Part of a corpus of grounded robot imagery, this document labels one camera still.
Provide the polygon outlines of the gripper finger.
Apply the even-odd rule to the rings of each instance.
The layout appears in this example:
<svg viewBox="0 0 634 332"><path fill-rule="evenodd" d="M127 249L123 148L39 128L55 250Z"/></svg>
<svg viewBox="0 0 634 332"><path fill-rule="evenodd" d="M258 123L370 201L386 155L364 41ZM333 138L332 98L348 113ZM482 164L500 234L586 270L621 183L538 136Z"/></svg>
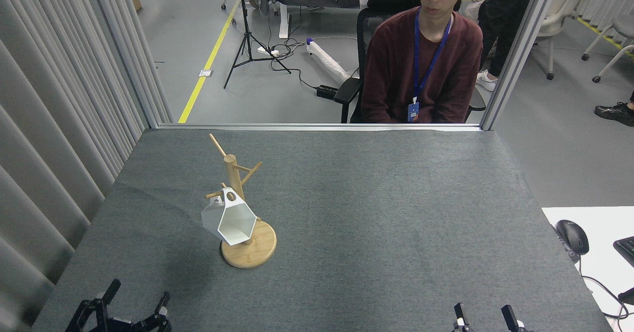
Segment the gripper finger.
<svg viewBox="0 0 634 332"><path fill-rule="evenodd" d="M516 314L514 313L511 305L504 305L501 307L501 312L507 325L507 329L510 332L525 332L525 324L516 318Z"/></svg>
<svg viewBox="0 0 634 332"><path fill-rule="evenodd" d="M470 331L470 325L463 311L463 307L464 307L463 303L457 303L454 306L454 312L456 315L456 320L453 323L454 332L469 332Z"/></svg>

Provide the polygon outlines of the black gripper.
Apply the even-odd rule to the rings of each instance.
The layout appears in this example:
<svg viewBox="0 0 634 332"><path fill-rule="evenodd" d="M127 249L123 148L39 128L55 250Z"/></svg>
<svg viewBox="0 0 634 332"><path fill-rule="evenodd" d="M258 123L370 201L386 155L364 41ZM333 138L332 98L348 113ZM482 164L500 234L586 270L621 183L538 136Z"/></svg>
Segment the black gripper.
<svg viewBox="0 0 634 332"><path fill-rule="evenodd" d="M66 332L83 332L88 319L93 312L97 313L97 325L90 330L91 332L171 332L171 323L167 317L167 304L170 300L168 291L163 293L154 313L148 318L138 323L131 321L123 321L108 316L108 304L111 303L114 296L120 288L120 281L114 278L108 289L101 297L92 300L82 300L75 310L70 323L66 327Z"/></svg>

